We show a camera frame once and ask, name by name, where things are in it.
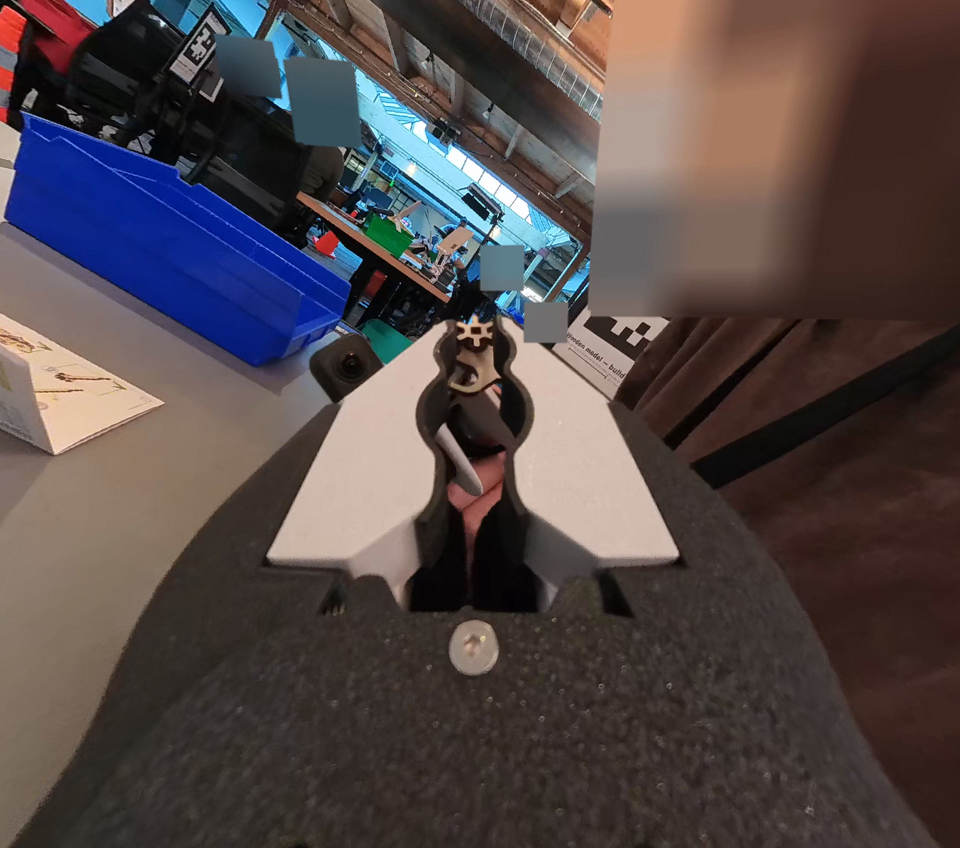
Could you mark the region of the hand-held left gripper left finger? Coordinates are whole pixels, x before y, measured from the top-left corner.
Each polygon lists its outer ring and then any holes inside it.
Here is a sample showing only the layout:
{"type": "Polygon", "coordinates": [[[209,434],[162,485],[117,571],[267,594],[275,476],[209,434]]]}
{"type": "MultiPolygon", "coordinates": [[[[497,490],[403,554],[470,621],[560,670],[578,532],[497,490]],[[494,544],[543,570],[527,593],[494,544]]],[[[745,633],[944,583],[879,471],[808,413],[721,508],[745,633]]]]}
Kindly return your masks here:
{"type": "Polygon", "coordinates": [[[436,444],[447,423],[457,355],[451,322],[432,327],[337,405],[304,482],[272,541],[270,566],[383,578],[399,604],[444,540],[453,466],[436,444]]]}

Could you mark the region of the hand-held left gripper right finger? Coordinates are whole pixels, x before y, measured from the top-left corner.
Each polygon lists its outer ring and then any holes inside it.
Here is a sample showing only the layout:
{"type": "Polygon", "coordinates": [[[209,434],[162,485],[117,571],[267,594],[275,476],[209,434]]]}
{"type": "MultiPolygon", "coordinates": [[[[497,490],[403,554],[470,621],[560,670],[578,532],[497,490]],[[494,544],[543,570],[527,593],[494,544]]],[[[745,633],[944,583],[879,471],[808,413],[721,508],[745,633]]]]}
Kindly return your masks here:
{"type": "Polygon", "coordinates": [[[610,569],[679,562],[611,402],[520,326],[498,319],[506,344],[503,401],[516,394],[522,427],[508,461],[505,497],[522,518],[522,564],[534,575],[538,604],[562,586],[610,569]]]}

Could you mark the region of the curved wooden piece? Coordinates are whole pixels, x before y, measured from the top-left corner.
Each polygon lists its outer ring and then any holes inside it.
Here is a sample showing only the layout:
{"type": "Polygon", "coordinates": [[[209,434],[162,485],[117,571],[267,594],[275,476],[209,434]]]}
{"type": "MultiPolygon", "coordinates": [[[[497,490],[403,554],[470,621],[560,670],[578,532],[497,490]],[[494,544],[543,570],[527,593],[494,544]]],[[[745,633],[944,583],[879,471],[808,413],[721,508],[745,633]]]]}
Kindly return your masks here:
{"type": "Polygon", "coordinates": [[[451,369],[448,388],[461,395],[476,395],[500,383],[495,349],[460,347],[451,369]]]}

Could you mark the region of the white sign with black pattern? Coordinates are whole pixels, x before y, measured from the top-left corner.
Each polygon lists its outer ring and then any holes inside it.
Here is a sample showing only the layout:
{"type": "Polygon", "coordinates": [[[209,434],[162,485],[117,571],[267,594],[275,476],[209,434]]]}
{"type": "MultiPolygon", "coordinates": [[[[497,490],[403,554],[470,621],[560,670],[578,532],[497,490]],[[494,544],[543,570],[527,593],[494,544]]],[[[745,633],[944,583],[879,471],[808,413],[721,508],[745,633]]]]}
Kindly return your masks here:
{"type": "Polygon", "coordinates": [[[584,307],[571,322],[566,342],[556,345],[553,353],[611,400],[668,323],[657,316],[594,316],[584,307]]]}

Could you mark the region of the green plastic bin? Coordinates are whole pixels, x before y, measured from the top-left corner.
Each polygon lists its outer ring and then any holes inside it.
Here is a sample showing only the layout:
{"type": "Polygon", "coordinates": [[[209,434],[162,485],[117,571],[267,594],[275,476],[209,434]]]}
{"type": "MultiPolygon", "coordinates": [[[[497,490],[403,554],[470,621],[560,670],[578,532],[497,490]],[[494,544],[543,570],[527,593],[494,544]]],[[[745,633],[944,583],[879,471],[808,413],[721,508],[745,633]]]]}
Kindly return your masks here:
{"type": "Polygon", "coordinates": [[[359,327],[371,349],[384,366],[409,349],[414,341],[380,319],[370,319],[359,327]]]}
{"type": "Polygon", "coordinates": [[[402,221],[375,211],[367,215],[363,232],[396,259],[400,259],[414,242],[414,233],[402,221]]]}

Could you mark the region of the wooden work table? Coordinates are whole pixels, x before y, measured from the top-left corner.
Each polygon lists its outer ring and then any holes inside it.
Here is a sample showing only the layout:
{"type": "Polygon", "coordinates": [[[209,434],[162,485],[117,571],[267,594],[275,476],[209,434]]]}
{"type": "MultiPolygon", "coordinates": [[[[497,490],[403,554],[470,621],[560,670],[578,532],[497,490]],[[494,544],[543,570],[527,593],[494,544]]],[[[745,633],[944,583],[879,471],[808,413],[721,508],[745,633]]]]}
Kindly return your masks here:
{"type": "Polygon", "coordinates": [[[450,302],[450,293],[430,282],[413,266],[393,256],[385,247],[372,240],[364,230],[361,230],[354,218],[336,207],[317,201],[304,192],[299,192],[296,200],[333,228],[340,242],[353,245],[349,250],[364,262],[371,263],[376,270],[389,273],[390,277],[406,280],[420,290],[427,291],[441,303],[450,302]]]}

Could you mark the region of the white instruction sheet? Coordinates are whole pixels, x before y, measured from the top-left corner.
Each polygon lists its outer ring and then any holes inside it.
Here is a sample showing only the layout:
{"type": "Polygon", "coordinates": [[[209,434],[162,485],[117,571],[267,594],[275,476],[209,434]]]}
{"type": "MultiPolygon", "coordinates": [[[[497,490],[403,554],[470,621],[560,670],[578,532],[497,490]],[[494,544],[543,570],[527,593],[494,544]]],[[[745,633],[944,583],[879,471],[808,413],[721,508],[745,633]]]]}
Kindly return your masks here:
{"type": "Polygon", "coordinates": [[[163,401],[1,316],[1,429],[59,456],[163,401]]]}

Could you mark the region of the blue plastic bin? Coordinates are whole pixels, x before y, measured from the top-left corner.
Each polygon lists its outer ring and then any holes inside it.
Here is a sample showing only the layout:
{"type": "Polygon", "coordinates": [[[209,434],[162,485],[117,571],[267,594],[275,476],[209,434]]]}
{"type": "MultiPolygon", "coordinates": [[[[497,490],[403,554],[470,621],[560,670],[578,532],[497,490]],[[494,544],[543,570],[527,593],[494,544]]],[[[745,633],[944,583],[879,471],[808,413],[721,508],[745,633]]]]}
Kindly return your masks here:
{"type": "Polygon", "coordinates": [[[251,366],[333,330],[349,282],[174,166],[26,113],[6,220],[251,366]]]}

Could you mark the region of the black white tag sign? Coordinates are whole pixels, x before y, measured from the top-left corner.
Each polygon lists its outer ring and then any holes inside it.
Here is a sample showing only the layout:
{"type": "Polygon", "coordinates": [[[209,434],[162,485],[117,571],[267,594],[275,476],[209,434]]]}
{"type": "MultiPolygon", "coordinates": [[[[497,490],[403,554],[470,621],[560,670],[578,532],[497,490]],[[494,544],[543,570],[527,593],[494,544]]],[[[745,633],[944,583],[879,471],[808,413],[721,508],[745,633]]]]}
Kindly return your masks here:
{"type": "Polygon", "coordinates": [[[211,3],[174,53],[167,65],[167,73],[174,81],[185,85],[195,97],[214,103],[224,84],[215,57],[217,37],[232,33],[216,4],[211,3]]]}

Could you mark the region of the black office chair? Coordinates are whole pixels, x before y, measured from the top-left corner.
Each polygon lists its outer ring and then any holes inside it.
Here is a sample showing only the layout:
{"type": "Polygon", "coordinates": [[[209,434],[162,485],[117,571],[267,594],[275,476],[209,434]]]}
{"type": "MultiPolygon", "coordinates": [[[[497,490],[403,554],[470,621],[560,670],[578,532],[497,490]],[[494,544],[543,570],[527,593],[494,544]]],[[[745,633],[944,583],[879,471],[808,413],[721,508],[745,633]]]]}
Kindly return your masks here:
{"type": "Polygon", "coordinates": [[[138,125],[183,40],[150,0],[131,2],[75,50],[62,106],[79,117],[78,129],[85,134],[138,125]]]}

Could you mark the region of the red plastic bin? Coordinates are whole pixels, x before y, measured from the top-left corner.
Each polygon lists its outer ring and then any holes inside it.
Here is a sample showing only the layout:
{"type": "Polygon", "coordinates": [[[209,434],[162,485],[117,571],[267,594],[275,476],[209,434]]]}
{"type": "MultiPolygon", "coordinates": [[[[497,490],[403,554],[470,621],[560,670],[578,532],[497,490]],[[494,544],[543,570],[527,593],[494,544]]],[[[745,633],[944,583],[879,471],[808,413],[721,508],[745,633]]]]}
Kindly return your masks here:
{"type": "Polygon", "coordinates": [[[17,3],[47,26],[55,38],[75,47],[98,28],[66,0],[17,0],[17,3]]]}

